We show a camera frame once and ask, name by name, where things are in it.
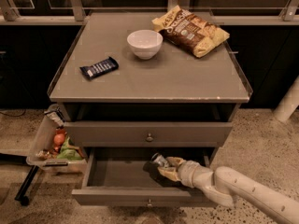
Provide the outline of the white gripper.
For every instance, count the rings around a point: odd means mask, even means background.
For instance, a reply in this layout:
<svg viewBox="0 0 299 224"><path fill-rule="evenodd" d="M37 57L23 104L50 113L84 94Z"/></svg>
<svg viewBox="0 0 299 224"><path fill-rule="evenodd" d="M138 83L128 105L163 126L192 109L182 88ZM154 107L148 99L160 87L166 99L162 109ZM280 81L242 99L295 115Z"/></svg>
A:
<svg viewBox="0 0 299 224"><path fill-rule="evenodd" d="M195 161L185 161L180 157L167 157L171 167L159 167L159 173L171 181L197 189L206 189L213 185L213 171Z"/></svg>

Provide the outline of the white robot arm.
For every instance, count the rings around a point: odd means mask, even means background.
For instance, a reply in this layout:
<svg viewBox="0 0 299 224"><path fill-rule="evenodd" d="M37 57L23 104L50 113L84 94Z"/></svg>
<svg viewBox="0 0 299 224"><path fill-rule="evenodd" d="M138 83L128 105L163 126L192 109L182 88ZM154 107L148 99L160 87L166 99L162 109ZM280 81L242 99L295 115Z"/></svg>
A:
<svg viewBox="0 0 299 224"><path fill-rule="evenodd" d="M200 189L213 203L232 208L239 198L277 224L299 224L299 201L272 181L298 188L298 83L293 82L278 106L241 109L225 145L210 168L170 157L159 172L186 187Z"/></svg>

